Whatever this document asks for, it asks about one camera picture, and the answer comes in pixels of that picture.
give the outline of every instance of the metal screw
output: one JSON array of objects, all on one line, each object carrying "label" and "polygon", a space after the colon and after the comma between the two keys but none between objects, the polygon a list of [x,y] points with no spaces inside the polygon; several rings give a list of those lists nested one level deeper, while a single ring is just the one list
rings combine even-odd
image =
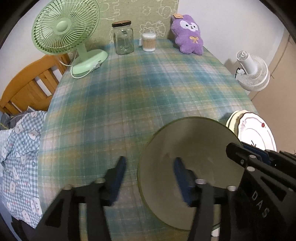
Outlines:
[{"label": "metal screw", "polygon": [[253,172],[253,171],[255,171],[255,168],[254,168],[254,167],[247,167],[247,170],[248,170],[249,172]]},{"label": "metal screw", "polygon": [[72,189],[72,185],[71,184],[66,184],[63,188],[63,190],[71,190]]},{"label": "metal screw", "polygon": [[195,180],[195,183],[196,183],[196,184],[199,184],[199,185],[204,185],[204,184],[206,184],[207,182],[206,182],[205,179],[196,179],[196,180]]},{"label": "metal screw", "polygon": [[104,182],[105,182],[105,178],[103,178],[103,177],[97,178],[97,179],[94,181],[94,183],[96,183],[96,184],[104,183]]},{"label": "metal screw", "polygon": [[231,192],[235,192],[237,190],[237,187],[236,186],[233,186],[233,185],[230,185],[227,187],[227,189]]}]

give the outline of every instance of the white wall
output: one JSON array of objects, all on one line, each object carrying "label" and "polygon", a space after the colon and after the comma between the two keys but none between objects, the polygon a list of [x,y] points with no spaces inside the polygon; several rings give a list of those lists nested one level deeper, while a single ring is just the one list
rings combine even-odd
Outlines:
[{"label": "white wall", "polygon": [[260,56],[269,65],[285,29],[259,0],[179,0],[178,13],[193,17],[204,46],[233,74],[240,50]]},{"label": "white wall", "polygon": [[50,0],[40,0],[15,25],[0,49],[0,97],[11,79],[30,63],[42,58],[31,39],[38,13]]}]

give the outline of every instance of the jar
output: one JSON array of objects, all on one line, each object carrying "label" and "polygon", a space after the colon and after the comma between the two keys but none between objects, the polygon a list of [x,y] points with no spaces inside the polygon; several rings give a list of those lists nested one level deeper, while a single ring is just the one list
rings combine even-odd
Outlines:
[{"label": "jar", "polygon": [[131,21],[127,20],[112,23],[112,31],[117,54],[129,54],[135,50]]}]

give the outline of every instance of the black jar lid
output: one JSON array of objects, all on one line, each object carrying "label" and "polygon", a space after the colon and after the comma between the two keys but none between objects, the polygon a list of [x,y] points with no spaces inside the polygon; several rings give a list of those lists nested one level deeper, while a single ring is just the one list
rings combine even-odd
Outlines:
[{"label": "black jar lid", "polygon": [[112,23],[112,27],[114,27],[114,28],[123,27],[123,26],[127,26],[127,25],[131,25],[130,20],[125,20],[125,21],[119,21],[119,22]]}]

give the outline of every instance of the plate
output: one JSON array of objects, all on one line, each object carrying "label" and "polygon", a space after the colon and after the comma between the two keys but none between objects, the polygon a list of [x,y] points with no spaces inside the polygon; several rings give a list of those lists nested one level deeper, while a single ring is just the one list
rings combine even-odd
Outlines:
[{"label": "plate", "polygon": [[254,113],[245,113],[239,120],[238,138],[261,150],[276,151],[274,136],[266,122]]},{"label": "plate", "polygon": [[226,121],[226,127],[228,127],[229,126],[229,123],[230,123],[230,120],[231,120],[231,118],[233,117],[233,115],[235,114],[235,113],[237,113],[237,112],[239,112],[238,110],[236,110],[235,112],[233,112],[232,114],[231,114],[231,116],[229,117],[229,119]]},{"label": "plate", "polygon": [[[186,117],[161,128],[142,152],[138,186],[142,200],[164,223],[190,230],[195,208],[183,201],[173,162],[181,157],[187,169],[213,186],[238,186],[244,168],[226,155],[229,143],[242,146],[223,124],[204,117]],[[220,206],[214,206],[214,223],[220,222]]]},{"label": "plate", "polygon": [[240,116],[243,115],[244,113],[249,112],[247,110],[241,110],[239,112],[236,112],[233,117],[231,118],[229,122],[228,128],[237,135],[237,132],[235,131],[236,126],[238,125],[238,121],[240,119]]}]

